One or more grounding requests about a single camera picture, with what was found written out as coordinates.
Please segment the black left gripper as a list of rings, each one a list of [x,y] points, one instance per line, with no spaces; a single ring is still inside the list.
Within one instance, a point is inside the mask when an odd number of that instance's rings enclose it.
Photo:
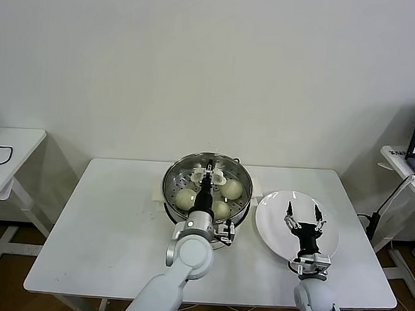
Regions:
[[[195,197],[194,206],[192,211],[207,212],[213,214],[212,204],[212,186],[215,184],[215,161],[210,159],[208,166],[203,168],[199,179],[200,191]]]

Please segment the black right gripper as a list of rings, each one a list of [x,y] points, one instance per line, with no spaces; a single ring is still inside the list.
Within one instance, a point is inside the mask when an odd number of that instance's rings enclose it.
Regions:
[[[296,236],[299,240],[300,250],[298,251],[298,255],[306,256],[319,253],[317,239],[322,235],[322,227],[327,223],[327,221],[324,219],[318,205],[314,205],[314,214],[316,224],[304,222],[299,223],[293,217],[292,203],[290,201],[288,202],[284,222],[290,229],[291,234]]]

